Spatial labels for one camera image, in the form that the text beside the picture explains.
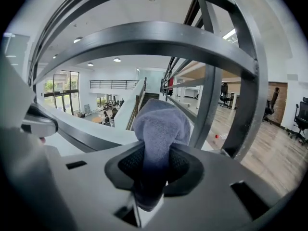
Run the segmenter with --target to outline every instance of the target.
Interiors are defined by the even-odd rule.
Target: cloth
[[[170,145],[173,142],[188,144],[191,127],[179,108],[150,99],[134,119],[133,129],[137,139],[145,144],[141,178],[135,182],[135,197],[139,207],[151,211],[166,185]]]
[[[177,107],[150,99],[133,122],[136,137],[145,143],[143,170],[154,175],[168,169],[169,148],[173,142],[188,144],[190,124]]]

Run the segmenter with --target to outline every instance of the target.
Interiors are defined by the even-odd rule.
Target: balcony railing
[[[137,83],[138,80],[123,80],[123,79],[90,80],[90,88],[132,90],[135,88]]]

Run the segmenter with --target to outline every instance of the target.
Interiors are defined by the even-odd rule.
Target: rectangular slot
[[[74,168],[77,168],[77,167],[84,166],[86,164],[87,163],[84,162],[84,161],[78,161],[78,162],[67,164],[66,166],[67,166],[68,169],[74,169]]]
[[[115,213],[115,216],[135,227],[138,227],[133,208],[122,207]]]
[[[269,210],[269,207],[263,202],[263,200],[244,181],[234,183],[230,186],[253,220],[262,216]]]

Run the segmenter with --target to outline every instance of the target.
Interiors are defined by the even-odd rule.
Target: wooden wall panel
[[[236,82],[227,82],[228,83],[228,91],[240,93],[241,90],[241,82],[236,81]]]
[[[275,87],[278,87],[280,91],[274,106],[275,112],[274,114],[269,115],[268,118],[274,122],[281,124],[287,100],[288,84],[279,82],[269,82],[268,100],[272,99]]]

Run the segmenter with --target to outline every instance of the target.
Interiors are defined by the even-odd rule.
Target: tree
[[[47,80],[44,87],[45,92],[53,92],[53,81],[51,79]]]

